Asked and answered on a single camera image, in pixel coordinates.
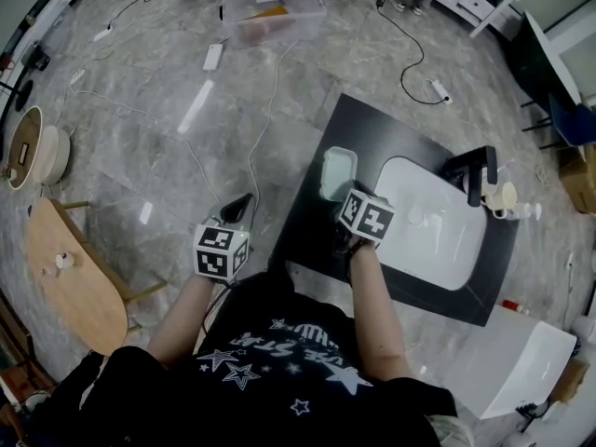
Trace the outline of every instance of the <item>black t-shirt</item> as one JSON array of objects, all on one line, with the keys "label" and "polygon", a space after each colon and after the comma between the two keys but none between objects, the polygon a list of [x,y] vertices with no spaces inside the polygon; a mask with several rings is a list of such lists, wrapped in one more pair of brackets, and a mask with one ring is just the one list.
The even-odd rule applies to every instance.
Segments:
[{"label": "black t-shirt", "polygon": [[[387,434],[398,445],[439,445],[427,416],[456,415],[451,393],[410,378],[381,382],[360,371],[354,320],[339,308],[275,286],[244,287],[230,296],[196,355],[164,372],[166,381],[149,374],[157,367],[147,363],[151,395],[144,388],[135,397],[145,410],[154,403],[159,415],[151,423],[139,414],[135,443],[160,436],[166,439],[160,445],[195,445],[199,439],[268,444]],[[142,358],[150,357],[142,352]],[[121,363],[140,371],[135,362]],[[130,387],[128,378],[122,388]],[[158,407],[164,404],[168,409]]]}]

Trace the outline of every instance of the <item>sink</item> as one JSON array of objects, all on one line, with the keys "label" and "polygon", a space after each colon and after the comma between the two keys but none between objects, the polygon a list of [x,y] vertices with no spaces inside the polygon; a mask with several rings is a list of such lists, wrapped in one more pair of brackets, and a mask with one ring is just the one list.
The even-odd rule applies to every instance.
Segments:
[{"label": "sink", "polygon": [[481,249],[484,209],[405,157],[385,163],[374,192],[396,211],[377,249],[380,262],[445,290],[462,288]]}]

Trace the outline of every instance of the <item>star print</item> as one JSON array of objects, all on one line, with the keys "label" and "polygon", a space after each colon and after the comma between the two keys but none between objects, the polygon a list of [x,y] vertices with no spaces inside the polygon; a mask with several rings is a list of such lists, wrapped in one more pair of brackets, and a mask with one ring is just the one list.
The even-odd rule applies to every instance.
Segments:
[{"label": "star print", "polygon": [[290,406],[296,415],[302,415],[303,413],[310,413],[308,409],[308,400],[296,400],[293,406]]},{"label": "star print", "polygon": [[351,366],[347,368],[340,368],[339,366],[335,366],[334,364],[330,364],[329,362],[323,362],[323,364],[327,366],[333,373],[333,376],[329,376],[327,378],[327,381],[339,381],[345,386],[347,391],[352,396],[356,394],[358,385],[372,386],[371,383],[360,378],[358,376],[358,371]]},{"label": "star print", "polygon": [[289,330],[290,326],[286,324],[286,319],[272,319],[273,325],[269,330]]},{"label": "star print", "polygon": [[211,370],[215,373],[217,368],[220,367],[220,364],[224,361],[238,361],[238,359],[230,356],[234,351],[220,351],[216,349],[212,354],[208,354],[206,356],[201,356],[197,359],[210,359],[211,360]]},{"label": "star print", "polygon": [[289,371],[292,374],[297,374],[302,372],[302,368],[298,364],[290,363],[288,364],[286,371]]},{"label": "star print", "polygon": [[241,368],[238,368],[238,366],[230,364],[229,362],[226,362],[225,365],[230,368],[230,373],[223,379],[223,381],[236,381],[236,384],[238,384],[238,387],[241,390],[244,390],[250,379],[259,379],[261,377],[251,371],[252,364],[247,364]]}]

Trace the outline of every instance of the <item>white drawer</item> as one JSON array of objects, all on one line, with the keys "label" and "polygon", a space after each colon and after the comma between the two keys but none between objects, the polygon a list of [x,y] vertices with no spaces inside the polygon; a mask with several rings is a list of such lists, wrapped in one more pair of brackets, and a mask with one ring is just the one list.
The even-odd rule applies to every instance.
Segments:
[{"label": "white drawer", "polygon": [[459,5],[469,10],[481,20],[488,17],[494,10],[494,6],[486,0],[460,0]]}]

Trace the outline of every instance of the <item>black countertop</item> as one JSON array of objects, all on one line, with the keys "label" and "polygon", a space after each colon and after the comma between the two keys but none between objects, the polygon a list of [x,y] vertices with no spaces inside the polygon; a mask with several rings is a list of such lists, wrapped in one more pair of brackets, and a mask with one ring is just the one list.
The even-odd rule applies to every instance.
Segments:
[{"label": "black countertop", "polygon": [[[323,156],[333,146],[358,155],[357,180],[374,190],[391,157],[403,156],[439,173],[453,156],[444,147],[393,117],[343,94],[308,167],[276,246],[276,256],[347,282],[345,264],[332,256],[337,203],[319,195]],[[476,265],[466,285],[448,291],[383,265],[391,298],[448,318],[484,326],[507,272],[518,222],[487,214]]]}]

